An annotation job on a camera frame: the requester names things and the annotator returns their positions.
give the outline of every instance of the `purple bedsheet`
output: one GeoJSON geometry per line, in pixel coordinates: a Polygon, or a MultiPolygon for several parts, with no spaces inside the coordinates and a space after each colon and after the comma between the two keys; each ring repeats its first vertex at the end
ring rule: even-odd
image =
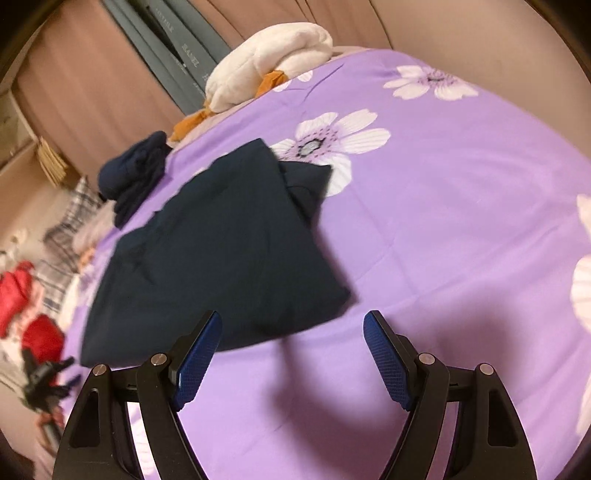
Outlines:
{"type": "MultiPolygon", "coordinates": [[[[591,253],[576,203],[591,193],[587,159],[529,114],[401,53],[355,54],[277,90],[172,153],[153,195],[99,245],[64,354],[79,354],[87,304],[121,235],[215,158],[261,137],[284,160],[333,165],[317,237],[355,302],[307,332],[214,356],[180,413],[210,478],[379,478],[405,420],[363,341],[363,316],[379,309],[448,365],[491,363],[539,479],[553,479],[580,440],[591,372],[591,335],[569,298],[591,253]]],[[[449,413],[431,478],[447,461],[449,413]]],[[[131,419],[146,478],[157,479],[137,408],[131,419]]]]}

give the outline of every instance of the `plaid blanket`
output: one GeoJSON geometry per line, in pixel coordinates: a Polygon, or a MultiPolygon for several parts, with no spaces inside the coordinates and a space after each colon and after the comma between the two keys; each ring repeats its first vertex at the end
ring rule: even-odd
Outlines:
{"type": "Polygon", "coordinates": [[[80,179],[60,223],[50,228],[43,237],[47,253],[55,259],[56,264],[62,264],[72,273],[76,272],[78,255],[72,247],[74,236],[95,216],[102,204],[99,196],[88,185],[88,180],[85,177],[80,179]]]}
{"type": "Polygon", "coordinates": [[[56,320],[74,274],[68,265],[52,265],[47,261],[41,261],[35,268],[35,277],[45,288],[40,313],[56,320]]]}

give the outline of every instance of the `folded dark fabric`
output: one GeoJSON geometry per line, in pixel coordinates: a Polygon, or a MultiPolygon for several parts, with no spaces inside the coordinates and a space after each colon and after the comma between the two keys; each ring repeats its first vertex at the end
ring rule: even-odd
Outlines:
{"type": "Polygon", "coordinates": [[[100,170],[102,196],[115,200],[115,226],[123,227],[164,176],[171,148],[166,133],[154,132],[100,170]]]}
{"type": "Polygon", "coordinates": [[[330,167],[278,162],[262,140],[217,159],[119,240],[87,320],[81,362],[138,364],[207,309],[221,349],[328,321],[349,290],[314,243],[330,167]]]}

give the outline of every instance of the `black clamp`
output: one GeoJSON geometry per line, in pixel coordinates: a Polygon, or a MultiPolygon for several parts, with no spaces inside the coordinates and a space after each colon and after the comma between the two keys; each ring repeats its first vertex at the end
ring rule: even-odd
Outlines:
{"type": "MultiPolygon", "coordinates": [[[[206,312],[190,335],[140,367],[95,366],[66,426],[53,478],[143,479],[126,407],[139,402],[160,478],[207,480],[177,413],[194,399],[221,334],[219,314],[206,312]]],[[[460,408],[445,479],[536,479],[517,412],[490,365],[472,371],[419,355],[377,310],[366,315],[363,334],[390,396],[410,412],[380,480],[426,479],[448,402],[460,408]]]]}

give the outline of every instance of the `wooden shelf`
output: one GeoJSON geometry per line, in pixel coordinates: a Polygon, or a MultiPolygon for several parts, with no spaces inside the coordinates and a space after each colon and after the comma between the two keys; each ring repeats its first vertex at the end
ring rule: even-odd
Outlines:
{"type": "Polygon", "coordinates": [[[37,141],[12,92],[0,96],[0,177],[19,160],[30,160],[37,141]]]}

